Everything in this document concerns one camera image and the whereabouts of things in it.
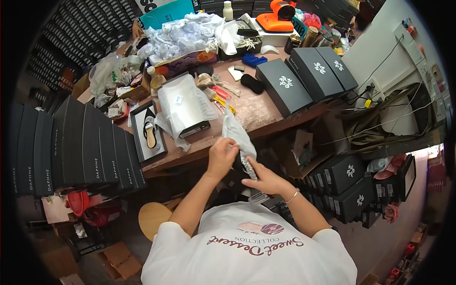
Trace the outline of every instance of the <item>wooden stool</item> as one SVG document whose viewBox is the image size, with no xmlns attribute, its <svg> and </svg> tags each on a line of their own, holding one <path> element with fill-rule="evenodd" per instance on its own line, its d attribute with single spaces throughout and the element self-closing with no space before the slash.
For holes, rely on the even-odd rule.
<svg viewBox="0 0 456 285">
<path fill-rule="evenodd" d="M 178 198 L 167 204 L 166 206 L 157 202 L 150 202 L 143 205 L 138 214 L 138 222 L 143 234 L 150 241 L 154 241 L 154 236 L 158 232 L 158 227 L 167 222 L 170 218 L 172 211 L 182 199 Z"/>
</svg>

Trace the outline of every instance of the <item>white t-shirt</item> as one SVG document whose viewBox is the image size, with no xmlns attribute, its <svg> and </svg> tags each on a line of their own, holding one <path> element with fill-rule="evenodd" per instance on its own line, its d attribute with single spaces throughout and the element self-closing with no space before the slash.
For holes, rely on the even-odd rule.
<svg viewBox="0 0 456 285">
<path fill-rule="evenodd" d="M 143 266 L 144 285 L 356 284 L 357 269 L 332 229 L 309 238 L 268 208 L 236 202 L 207 210 L 190 238 L 161 224 Z"/>
</svg>

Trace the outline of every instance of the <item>gold bracelet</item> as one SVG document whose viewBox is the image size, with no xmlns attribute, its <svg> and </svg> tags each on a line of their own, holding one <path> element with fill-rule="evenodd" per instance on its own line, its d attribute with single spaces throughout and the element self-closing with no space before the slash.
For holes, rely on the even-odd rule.
<svg viewBox="0 0 456 285">
<path fill-rule="evenodd" d="M 285 204 L 288 204 L 288 203 L 290 203 L 290 202 L 291 202 L 291 201 L 292 201 L 292 200 L 293 200 L 293 199 L 296 197 L 296 195 L 298 195 L 298 192 L 299 192 L 299 190 L 298 190 L 298 189 L 296 189 L 296 192 L 295 192 L 295 194 L 293 195 L 293 197 L 291 197 L 291 199 L 290 199 L 290 200 L 286 201 L 286 202 L 285 202 Z"/>
</svg>

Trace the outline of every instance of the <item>pink fabric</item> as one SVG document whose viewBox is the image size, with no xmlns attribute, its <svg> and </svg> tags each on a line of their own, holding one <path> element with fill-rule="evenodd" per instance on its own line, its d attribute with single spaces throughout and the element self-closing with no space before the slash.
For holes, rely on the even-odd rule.
<svg viewBox="0 0 456 285">
<path fill-rule="evenodd" d="M 377 174 L 374 175 L 374 178 L 377 180 L 382 180 L 392 176 L 393 174 L 397 174 L 397 170 L 406 158 L 407 155 L 405 153 L 394 156 L 391 162 L 389 163 L 388 167 L 383 171 L 377 172 Z"/>
</svg>

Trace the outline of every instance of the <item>blue cloth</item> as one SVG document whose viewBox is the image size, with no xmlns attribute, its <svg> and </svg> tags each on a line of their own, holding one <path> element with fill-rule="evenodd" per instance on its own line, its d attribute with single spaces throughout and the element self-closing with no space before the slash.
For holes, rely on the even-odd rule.
<svg viewBox="0 0 456 285">
<path fill-rule="evenodd" d="M 252 53 L 248 52 L 244 54 L 244 56 L 242 57 L 242 62 L 250 67 L 255 68 L 257 65 L 261 63 L 268 62 L 268 59 L 265 57 L 256 57 Z"/>
</svg>

